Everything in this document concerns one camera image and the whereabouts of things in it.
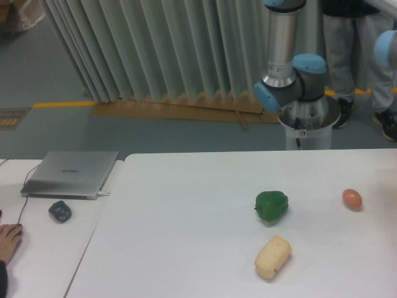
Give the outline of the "person's hand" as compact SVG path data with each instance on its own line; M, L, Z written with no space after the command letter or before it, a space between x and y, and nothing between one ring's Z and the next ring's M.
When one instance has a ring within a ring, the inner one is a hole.
M4 261L6 266L10 263L19 243L22 241L22 235L16 236L18 231L17 224L1 225L1 261Z

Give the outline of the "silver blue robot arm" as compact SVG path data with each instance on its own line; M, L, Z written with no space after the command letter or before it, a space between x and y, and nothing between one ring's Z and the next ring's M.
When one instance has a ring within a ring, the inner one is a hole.
M299 10L305 1L263 1L269 10L268 58L262 78L254 86L261 105L277 111L295 100L316 101L323 92L325 61L315 54L294 56Z

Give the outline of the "black sleeve forearm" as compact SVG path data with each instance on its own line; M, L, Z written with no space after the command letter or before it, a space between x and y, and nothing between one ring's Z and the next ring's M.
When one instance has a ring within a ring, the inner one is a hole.
M8 274L4 261L0 261L0 298L5 298L8 288Z

